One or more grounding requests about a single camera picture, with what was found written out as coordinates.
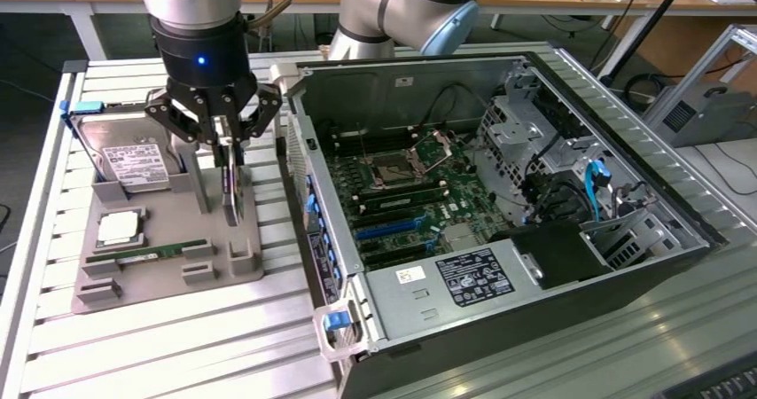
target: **floor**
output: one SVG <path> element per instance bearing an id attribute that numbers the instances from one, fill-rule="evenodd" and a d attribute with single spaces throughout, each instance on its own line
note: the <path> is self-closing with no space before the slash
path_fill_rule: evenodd
<path id="1" fill-rule="evenodd" d="M 549 41 L 565 47 L 588 64 L 608 32 L 596 25 L 573 36 L 551 26 L 548 20 L 563 29 L 579 30 L 601 19 L 571 22 L 565 22 L 569 20 L 567 16 L 560 19 L 563 21 L 540 16 L 508 16 L 504 29 L 493 31 L 489 28 L 492 16 L 483 16 L 469 43 Z M 158 57 L 143 15 L 99 15 L 98 23 L 113 59 Z M 322 15 L 317 20 L 306 15 L 284 15 L 276 23 L 276 51 L 316 49 L 317 39 L 328 43 L 329 31 L 334 31 L 336 26 L 337 15 Z M 257 40 L 252 41 L 250 47 L 258 49 Z M 0 250 L 17 241 L 22 229 L 51 115 L 50 102 L 19 91 L 7 82 L 53 98 L 58 90 L 57 70 L 66 60 L 86 57 L 77 31 L 65 15 L 0 14 L 0 102 L 5 108 L 0 112 L 0 204 L 13 210 L 3 227 L 6 210 L 0 207 Z M 631 75 L 651 70 L 644 59 L 633 58 L 616 84 L 624 84 Z M 0 252 L 0 275 L 9 272 L 13 255 L 13 249 Z"/>

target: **white label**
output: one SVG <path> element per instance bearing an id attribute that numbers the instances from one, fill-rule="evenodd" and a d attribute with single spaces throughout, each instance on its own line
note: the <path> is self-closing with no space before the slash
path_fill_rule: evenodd
<path id="1" fill-rule="evenodd" d="M 394 81 L 394 87 L 409 87 L 413 85 L 413 77 L 401 77 Z"/>
<path id="2" fill-rule="evenodd" d="M 385 202 L 378 206 L 378 208 L 397 207 L 397 206 L 404 206 L 405 204 L 411 204 L 411 198 L 401 199 L 398 201 Z"/>
<path id="3" fill-rule="evenodd" d="M 169 182 L 169 171 L 157 144 L 115 146 L 103 148 L 103 152 L 123 186 Z"/>
<path id="4" fill-rule="evenodd" d="M 398 270 L 397 274 L 401 284 L 408 284 L 409 282 L 427 279 L 427 273 L 424 273 L 423 266 L 415 266 L 412 268 Z"/>

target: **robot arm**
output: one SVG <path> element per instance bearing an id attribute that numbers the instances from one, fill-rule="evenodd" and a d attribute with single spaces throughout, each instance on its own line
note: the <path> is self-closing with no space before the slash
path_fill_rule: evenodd
<path id="1" fill-rule="evenodd" d="M 169 72 L 166 88 L 149 95 L 146 112 L 185 142 L 213 148 L 216 166 L 224 168 L 224 210 L 232 226 L 245 212 L 238 207 L 242 142 L 264 135 L 282 105 L 280 89 L 260 84 L 250 70 L 245 35 L 250 27 L 270 22 L 289 3 L 285 0 L 250 26 L 240 12 L 242 0 L 145 0 Z M 258 108 L 244 120 L 241 112 L 256 95 Z"/>
<path id="2" fill-rule="evenodd" d="M 390 58 L 394 42 L 453 53 L 479 17 L 473 0 L 342 0 L 330 59 Z"/>

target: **motherboard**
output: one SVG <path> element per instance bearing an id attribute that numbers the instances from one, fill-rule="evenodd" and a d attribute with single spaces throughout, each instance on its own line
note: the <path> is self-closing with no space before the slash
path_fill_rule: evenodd
<path id="1" fill-rule="evenodd" d="M 370 270 L 485 244 L 513 227 L 487 191 L 468 145 L 427 128 L 407 142 L 337 143 L 328 166 Z M 411 147 L 388 149 L 401 144 Z"/>

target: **aluminum table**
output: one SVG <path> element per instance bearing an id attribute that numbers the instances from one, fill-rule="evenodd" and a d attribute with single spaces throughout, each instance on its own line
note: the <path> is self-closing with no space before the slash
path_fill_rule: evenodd
<path id="1" fill-rule="evenodd" d="M 521 51 L 524 46 L 564 64 L 564 73 L 587 75 L 547 43 L 483 44 L 461 51 Z M 316 51 L 254 55 L 252 66 L 265 80 L 276 62 L 321 58 Z M 57 105 L 65 100 L 139 102 L 165 78 L 157 59 L 91 62 L 86 74 L 65 74 Z M 613 124 L 623 126 L 623 119 Z M 248 152 L 266 277 L 75 316 L 70 301 L 93 168 L 54 111 L 0 307 L 3 399 L 337 397 L 332 368 L 317 349 L 273 140 L 269 132 Z M 663 157 L 645 156 L 667 178 L 678 176 L 680 167 L 695 168 L 682 158 L 671 163 Z M 695 177 L 703 179 L 702 174 L 679 179 L 678 189 L 688 188 Z M 627 308 L 380 399 L 651 397 L 757 349 L 757 237 L 715 194 L 692 186 L 684 196 L 732 241 L 730 249 Z"/>

